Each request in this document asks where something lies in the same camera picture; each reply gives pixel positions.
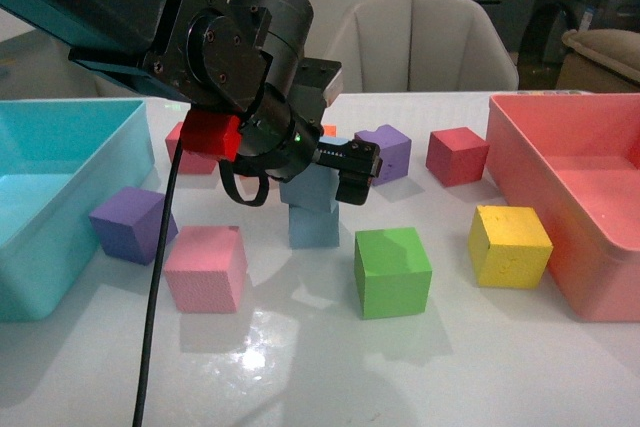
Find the white table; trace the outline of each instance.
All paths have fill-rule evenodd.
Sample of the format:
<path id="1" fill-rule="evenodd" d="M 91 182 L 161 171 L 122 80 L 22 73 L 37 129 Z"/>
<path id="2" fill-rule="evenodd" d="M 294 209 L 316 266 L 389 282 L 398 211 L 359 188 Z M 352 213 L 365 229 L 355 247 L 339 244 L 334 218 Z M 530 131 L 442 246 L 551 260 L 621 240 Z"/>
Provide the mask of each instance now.
<path id="1" fill-rule="evenodd" d="M 149 101 L 156 170 L 186 107 Z M 389 123 L 413 139 L 409 176 L 341 205 L 341 246 L 288 248 L 273 190 L 234 204 L 216 172 L 179 179 L 180 226 L 239 225 L 249 261 L 240 312 L 185 315 L 159 294 L 145 425 L 635 426 L 640 325 L 578 320 L 545 274 L 532 291 L 478 288 L 466 239 L 489 179 L 444 189 L 424 168 L 432 130 L 484 135 L 488 94 L 343 95 L 325 123 L 348 137 Z M 433 264 L 427 311 L 363 321 L 353 276 L 358 230 L 415 226 Z M 131 422 L 151 269 L 101 251 L 46 320 L 0 325 L 0 425 Z"/>

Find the beige armchair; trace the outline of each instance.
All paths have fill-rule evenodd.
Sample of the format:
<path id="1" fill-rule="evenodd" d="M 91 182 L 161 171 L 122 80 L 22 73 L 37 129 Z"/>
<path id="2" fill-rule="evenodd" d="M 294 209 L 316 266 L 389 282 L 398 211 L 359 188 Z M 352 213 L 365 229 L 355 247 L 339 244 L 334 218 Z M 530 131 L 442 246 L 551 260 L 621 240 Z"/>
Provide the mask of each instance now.
<path id="1" fill-rule="evenodd" d="M 472 0 L 365 0 L 344 14 L 324 57 L 344 92 L 509 91 L 517 69 Z"/>
<path id="2" fill-rule="evenodd" d="M 562 42 L 571 50 L 562 64 L 556 89 L 640 92 L 640 33 L 571 30 L 564 34 Z"/>

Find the cube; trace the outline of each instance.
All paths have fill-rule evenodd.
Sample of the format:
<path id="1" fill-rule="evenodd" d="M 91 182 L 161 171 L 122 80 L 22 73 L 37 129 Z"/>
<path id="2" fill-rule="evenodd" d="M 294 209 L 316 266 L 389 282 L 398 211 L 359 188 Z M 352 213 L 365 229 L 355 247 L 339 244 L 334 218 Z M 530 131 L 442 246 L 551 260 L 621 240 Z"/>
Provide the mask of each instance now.
<path id="1" fill-rule="evenodd" d="M 89 220 L 105 254 L 147 265 L 155 257 L 160 237 L 164 194 L 124 187 L 97 207 Z M 173 215 L 167 243 L 178 233 Z"/>
<path id="2" fill-rule="evenodd" d="M 375 132 L 362 130 L 356 132 L 356 139 L 373 142 L 380 147 L 382 167 L 380 175 L 373 179 L 371 185 L 381 185 L 392 180 L 406 177 L 409 173 L 411 158 L 411 139 L 394 127 L 385 124 Z"/>
<path id="3" fill-rule="evenodd" d="M 340 246 L 340 206 L 331 212 L 289 206 L 289 245 L 292 249 Z"/>
<path id="4" fill-rule="evenodd" d="M 236 226 L 184 227 L 164 268 L 176 308 L 185 313 L 237 312 L 246 275 Z"/>
<path id="5" fill-rule="evenodd" d="M 180 130 L 182 129 L 183 122 L 178 122 L 169 135 L 165 138 L 165 144 L 167 146 L 167 152 L 169 153 L 169 159 L 173 162 L 173 157 L 176 153 L 176 147 L 178 140 L 180 139 Z M 181 174 L 211 174 L 218 162 L 211 157 L 204 157 L 194 152 L 182 152 L 180 158 L 180 167 L 178 172 Z"/>
<path id="6" fill-rule="evenodd" d="M 364 319 L 425 311 L 432 269 L 415 228 L 356 232 L 354 272 Z"/>
<path id="7" fill-rule="evenodd" d="M 431 132 L 426 167 L 445 187 L 482 178 L 489 144 L 467 127 Z"/>
<path id="8" fill-rule="evenodd" d="M 335 125 L 323 125 L 322 128 L 324 129 L 324 135 L 326 137 L 336 137 L 338 135 L 338 129 Z"/>
<path id="9" fill-rule="evenodd" d="M 338 172 L 310 164 L 291 181 L 280 184 L 280 200 L 289 205 L 321 213 L 331 213 L 338 201 Z"/>
<path id="10" fill-rule="evenodd" d="M 533 289 L 553 245 L 532 208 L 478 206 L 468 248 L 478 285 Z"/>

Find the light blue block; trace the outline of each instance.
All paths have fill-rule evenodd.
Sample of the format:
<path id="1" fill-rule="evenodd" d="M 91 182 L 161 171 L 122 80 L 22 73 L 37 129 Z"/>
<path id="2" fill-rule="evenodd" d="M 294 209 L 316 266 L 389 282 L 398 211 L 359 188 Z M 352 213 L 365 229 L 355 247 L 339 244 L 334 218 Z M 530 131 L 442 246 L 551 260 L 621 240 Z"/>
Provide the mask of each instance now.
<path id="1" fill-rule="evenodd" d="M 332 212 L 289 206 L 289 245 L 292 249 L 338 247 L 340 207 Z"/>
<path id="2" fill-rule="evenodd" d="M 310 164 L 290 182 L 280 184 L 280 200 L 289 205 L 318 213 L 333 212 L 338 201 L 338 172 L 322 165 Z"/>

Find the red plastic container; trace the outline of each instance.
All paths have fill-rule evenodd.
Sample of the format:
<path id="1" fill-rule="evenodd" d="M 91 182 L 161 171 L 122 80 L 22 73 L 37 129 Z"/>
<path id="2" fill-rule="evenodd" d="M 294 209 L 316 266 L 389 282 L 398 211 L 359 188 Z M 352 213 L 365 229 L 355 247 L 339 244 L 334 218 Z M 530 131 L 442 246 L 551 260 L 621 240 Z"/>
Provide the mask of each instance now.
<path id="1" fill-rule="evenodd" d="M 640 95 L 495 95 L 487 168 L 533 207 L 548 268 L 590 321 L 640 321 Z"/>

